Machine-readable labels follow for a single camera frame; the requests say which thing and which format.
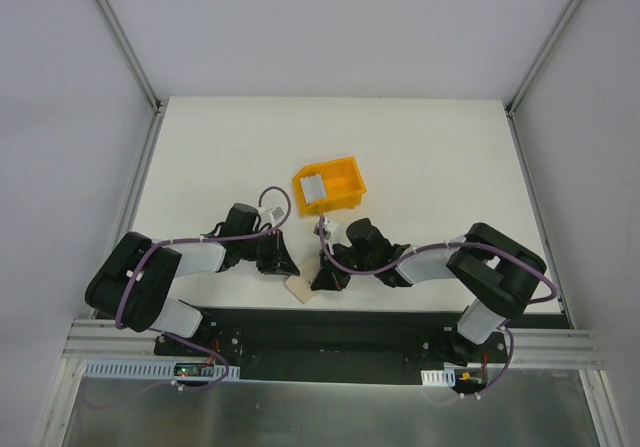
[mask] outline black mounting plate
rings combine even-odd
[[[216,322],[220,353],[247,380],[420,385],[420,371],[441,370],[429,339],[455,325],[455,312],[353,312],[201,308]],[[515,328],[570,328],[562,314],[523,315]],[[494,333],[489,363],[504,363]],[[182,344],[156,341],[159,356],[202,357]],[[483,350],[474,363],[482,362]]]

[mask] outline white table surface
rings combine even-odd
[[[316,218],[297,212],[291,179],[306,165],[355,155],[368,192],[345,225],[369,217],[392,243],[452,239],[474,222],[501,230],[544,258],[531,204],[499,101],[172,97],[134,229],[153,238],[193,237],[224,220],[234,202],[257,206],[269,185],[291,194],[284,226],[300,264],[319,251]],[[268,204],[284,206],[278,193]],[[541,285],[536,296],[548,292]],[[284,278],[241,262],[228,272],[177,279],[170,295],[210,307],[461,311],[473,295],[457,280],[391,289],[352,278],[302,305]],[[559,312],[557,302],[527,312]]]

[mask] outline white wall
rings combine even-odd
[[[640,0],[587,0],[517,112],[581,327],[604,352],[640,445]]]
[[[111,0],[158,94],[508,100],[567,0]]]
[[[0,0],[0,432],[30,445],[150,111],[90,0]]]

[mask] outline yellow bin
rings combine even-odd
[[[301,181],[317,175],[322,176],[326,196],[307,203]],[[360,175],[356,158],[345,157],[305,165],[293,178],[293,191],[298,201],[300,215],[320,215],[330,210],[347,207],[353,209],[362,202],[362,194],[367,191],[367,187]]]

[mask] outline metal frame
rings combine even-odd
[[[593,334],[573,329],[511,329],[516,348],[514,369],[602,370]],[[112,320],[77,319],[71,326],[64,359],[128,359],[193,361],[193,357],[156,357],[156,332],[118,330]]]
[[[149,126],[135,173],[129,185],[129,194],[118,222],[116,238],[119,238],[130,229],[133,223],[166,104],[163,106],[158,99],[109,0],[93,1],[125,64],[154,112],[154,118]],[[512,100],[508,102],[506,107],[514,144],[534,207],[538,228],[544,241],[545,254],[549,261],[551,274],[556,281],[558,280],[557,268],[553,261],[547,233],[540,215],[535,185],[518,138],[517,128],[513,123],[513,114],[522,104],[523,99],[546,65],[547,60],[583,2],[584,0],[568,0],[558,20],[538,50]],[[565,313],[571,320],[570,310],[564,295],[562,300]],[[513,332],[516,350],[512,367],[516,369],[579,370],[601,444],[607,446],[625,445],[619,415],[610,393],[604,365],[593,335],[589,331],[555,329],[513,329]],[[156,334],[152,332],[136,334],[129,330],[118,331],[112,321],[74,321],[49,396],[44,418],[37,430],[35,445],[56,447],[62,445],[70,422],[80,379],[87,362],[86,359],[105,357],[132,360],[159,359],[153,356],[155,337]],[[193,360],[193,358],[167,357],[161,359],[161,361],[167,361],[168,359]]]
[[[96,8],[102,17],[102,20],[104,20],[107,30],[109,31],[109,35],[111,35],[118,51],[122,54],[124,63],[127,64],[127,67],[131,71],[131,75],[133,75],[136,84],[138,84],[138,88],[142,92],[142,95],[144,95],[149,106],[154,109],[154,111],[157,110],[160,105],[160,99],[158,99],[153,86],[149,82],[149,78],[145,74],[140,61],[138,60],[138,56],[133,50],[131,42],[129,42],[129,38],[122,28],[122,24],[120,24],[111,3],[109,0],[93,1],[96,4]]]
[[[551,244],[549,243],[549,236],[547,235],[547,229],[545,228],[544,222],[542,220],[540,202],[538,201],[538,191],[536,189],[536,185],[533,180],[533,175],[531,175],[529,161],[527,160],[526,152],[524,150],[524,147],[522,146],[522,142],[520,141],[520,136],[518,135],[518,129],[516,128],[514,119],[511,115],[508,114],[508,112],[507,112],[507,122],[509,123],[509,128],[511,130],[511,137],[513,138],[513,144],[516,148],[518,161],[520,162],[520,169],[522,170],[524,183],[527,187],[527,193],[529,194],[529,201],[531,202],[531,207],[533,208],[533,216],[535,217],[535,220],[536,220],[538,233],[540,235],[540,238],[542,239],[542,248],[544,250],[544,255],[549,266],[549,273],[551,275],[551,278],[553,279],[553,281],[555,282],[556,286],[559,289],[562,311],[567,316],[567,319],[569,319],[569,323],[575,327],[575,324],[573,322],[574,317],[571,313],[569,303],[567,302],[564,289],[562,288],[562,281],[560,279],[560,276],[558,275],[558,267],[553,257]]]
[[[151,119],[151,124],[147,130],[147,134],[142,145],[138,163],[134,170],[131,181],[129,182],[129,189],[127,193],[127,199],[118,220],[118,227],[115,231],[115,236],[111,242],[112,246],[115,246],[124,234],[129,232],[133,227],[133,221],[138,211],[138,205],[140,204],[140,197],[142,197],[142,189],[144,183],[147,180],[147,173],[149,172],[149,166],[151,165],[151,158],[160,136],[160,129],[162,127],[162,121],[164,120],[164,114],[167,110],[167,102],[161,102],[158,106],[158,110],[154,113]]]
[[[547,35],[546,39],[538,49],[536,56],[529,67],[529,70],[525,74],[522,82],[516,89],[515,94],[510,102],[507,103],[507,112],[509,116],[513,116],[513,113],[520,107],[522,101],[525,96],[529,92],[529,89],[533,85],[533,82],[538,77],[538,74],[542,70],[542,68],[546,65],[547,60],[550,55],[554,52],[557,47],[562,35],[566,31],[567,27],[575,17],[575,14],[580,9],[580,6],[584,3],[585,0],[568,0],[565,4],[562,12],[560,12],[560,16],[558,20],[556,20],[555,24],[551,28],[551,31]]]

